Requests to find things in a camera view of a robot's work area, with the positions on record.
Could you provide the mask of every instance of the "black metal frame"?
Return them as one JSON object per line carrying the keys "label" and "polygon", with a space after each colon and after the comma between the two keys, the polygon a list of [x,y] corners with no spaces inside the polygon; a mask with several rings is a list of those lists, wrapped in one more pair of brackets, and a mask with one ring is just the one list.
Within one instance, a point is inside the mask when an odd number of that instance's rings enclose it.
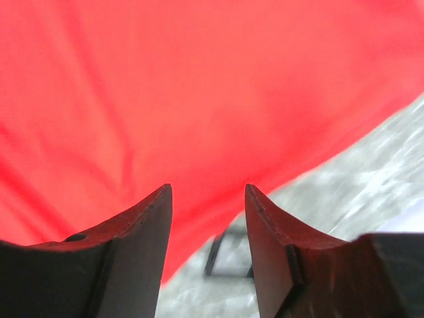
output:
{"label": "black metal frame", "polygon": [[246,229],[234,229],[234,228],[228,228],[225,230],[225,232],[220,235],[219,237],[216,237],[211,245],[211,250],[209,251],[209,255],[207,257],[205,269],[204,269],[204,276],[205,277],[218,277],[218,278],[253,278],[253,267],[250,266],[247,274],[241,274],[241,273],[231,273],[231,272],[214,272],[214,266],[215,261],[218,257],[219,248],[221,247],[221,244],[223,242],[223,239],[228,236],[232,235],[234,237],[247,237],[247,230]]}

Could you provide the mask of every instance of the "red tarp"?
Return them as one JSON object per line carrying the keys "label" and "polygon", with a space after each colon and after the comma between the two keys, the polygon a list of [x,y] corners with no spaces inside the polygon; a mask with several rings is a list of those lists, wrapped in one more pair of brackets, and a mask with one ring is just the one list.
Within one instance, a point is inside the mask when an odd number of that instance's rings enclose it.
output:
{"label": "red tarp", "polygon": [[420,3],[3,0],[1,238],[62,240],[171,183],[165,282],[246,182],[275,189],[421,93]]}

